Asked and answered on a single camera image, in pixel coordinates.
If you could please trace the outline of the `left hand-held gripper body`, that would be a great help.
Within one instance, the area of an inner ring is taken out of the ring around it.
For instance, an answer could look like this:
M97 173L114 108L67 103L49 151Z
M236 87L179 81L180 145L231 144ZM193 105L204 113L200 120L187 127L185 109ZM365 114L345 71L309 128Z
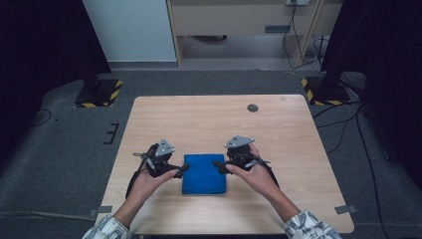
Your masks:
M160 142L153 144L147 152L135 153L135 156L141 158L141 163L133 176L138 177L144 169L146 169L152 177L158 177L165 172L174 169L180 170L180 166L168 163L174 150L175 148L163 138Z

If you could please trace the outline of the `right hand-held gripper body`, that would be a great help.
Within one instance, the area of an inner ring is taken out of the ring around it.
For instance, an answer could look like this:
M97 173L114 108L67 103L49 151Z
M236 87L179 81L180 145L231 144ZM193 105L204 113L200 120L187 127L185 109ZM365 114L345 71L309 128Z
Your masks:
M254 141L252 137L234 135L224 144L228 156L226 163L236 166L253 166L262 163L262 159L251 151L250 143Z

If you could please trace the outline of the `blue cloth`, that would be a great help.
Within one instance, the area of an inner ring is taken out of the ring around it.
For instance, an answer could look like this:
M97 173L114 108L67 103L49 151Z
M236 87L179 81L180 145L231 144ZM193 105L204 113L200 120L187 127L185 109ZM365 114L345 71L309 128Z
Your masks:
M221 174L214 163L222 163L223 154L185 154L184 162L189 169L182 177L183 194L222 194L226 192L226 175Z

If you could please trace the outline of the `person's right hand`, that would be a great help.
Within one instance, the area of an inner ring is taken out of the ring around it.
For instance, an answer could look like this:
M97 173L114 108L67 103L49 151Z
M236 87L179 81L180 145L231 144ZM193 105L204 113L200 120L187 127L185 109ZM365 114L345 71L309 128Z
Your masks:
M233 164L227 164L226 168L245 180L256 192L268 200L280 199L283 196L283 191L277 186L263 165L254 164L249 171Z

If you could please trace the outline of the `person's left hand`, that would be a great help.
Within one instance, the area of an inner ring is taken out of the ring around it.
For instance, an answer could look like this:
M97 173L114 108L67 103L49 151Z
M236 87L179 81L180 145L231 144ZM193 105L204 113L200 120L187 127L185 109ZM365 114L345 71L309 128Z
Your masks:
M129 196L138 202L145 202L160 185L172 179L176 173L177 170L170 170L158 177L152 177L147 171L143 171L135 180Z

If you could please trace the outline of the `black floor tape mark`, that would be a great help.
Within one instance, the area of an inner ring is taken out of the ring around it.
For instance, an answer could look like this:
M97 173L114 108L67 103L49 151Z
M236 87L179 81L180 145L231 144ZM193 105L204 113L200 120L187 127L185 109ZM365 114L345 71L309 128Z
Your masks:
M103 144L113 144L115 136L118 132L119 123L113 122L110 124L110 126L112 127L112 130L106 132L106 134L109 136L109 139L104 141Z

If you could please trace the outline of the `dark grey floor mat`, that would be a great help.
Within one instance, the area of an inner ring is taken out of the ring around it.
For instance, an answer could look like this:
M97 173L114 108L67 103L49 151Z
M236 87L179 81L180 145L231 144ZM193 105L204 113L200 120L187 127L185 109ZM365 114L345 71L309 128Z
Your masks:
M78 109L81 82L47 92L35 119L0 175L0 239L80 239L93 226L131 105L139 96L300 95L303 72L119 72L110 108ZM422 190L404 168L385 160L359 102L313 106L355 229L344 239L422 239ZM111 123L119 123L113 144Z

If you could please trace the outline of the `grey tape piece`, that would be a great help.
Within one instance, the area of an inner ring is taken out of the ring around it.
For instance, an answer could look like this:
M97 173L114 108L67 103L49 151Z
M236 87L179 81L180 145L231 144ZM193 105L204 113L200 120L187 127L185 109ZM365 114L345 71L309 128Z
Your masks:
M106 206L99 206L97 209L91 209L89 216L97 218L97 216L101 213L110 213L112 210L111 205Z
M337 214L355 213L358 209L354 205L341 205L334 208Z

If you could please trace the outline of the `striped-edge black stand base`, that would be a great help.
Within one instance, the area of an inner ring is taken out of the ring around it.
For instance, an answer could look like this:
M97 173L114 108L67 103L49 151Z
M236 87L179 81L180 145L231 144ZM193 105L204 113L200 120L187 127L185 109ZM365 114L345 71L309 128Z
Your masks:
M83 81L75 99L76 108L110 107L122 86L122 80L112 73L95 74L91 69L83 71Z
M320 77L305 77L301 83L307 99L313 106L339 106L350 104L345 86L340 84L341 62L333 60L321 67L325 74Z

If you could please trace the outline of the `beige wooden desk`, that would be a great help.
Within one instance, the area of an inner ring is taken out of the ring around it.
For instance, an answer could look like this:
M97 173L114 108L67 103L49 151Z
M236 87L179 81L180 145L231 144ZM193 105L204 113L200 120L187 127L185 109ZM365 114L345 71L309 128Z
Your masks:
M286 6L286 0L166 0L177 61L188 36L242 36L281 33L288 56L305 61L312 37L331 34L343 0L311 0Z

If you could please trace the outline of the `white panel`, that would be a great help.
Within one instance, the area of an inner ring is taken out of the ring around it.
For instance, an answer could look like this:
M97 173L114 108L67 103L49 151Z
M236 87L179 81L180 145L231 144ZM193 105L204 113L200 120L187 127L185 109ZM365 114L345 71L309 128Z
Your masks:
M166 0L83 0L112 63L175 63Z

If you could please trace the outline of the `dark curtain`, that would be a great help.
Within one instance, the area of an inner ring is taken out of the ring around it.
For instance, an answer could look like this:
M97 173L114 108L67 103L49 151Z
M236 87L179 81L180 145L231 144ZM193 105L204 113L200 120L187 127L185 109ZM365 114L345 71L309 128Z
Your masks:
M422 188L422 0L343 0L322 69L365 75L388 156Z
M83 0L0 0L0 173L46 92L108 73Z

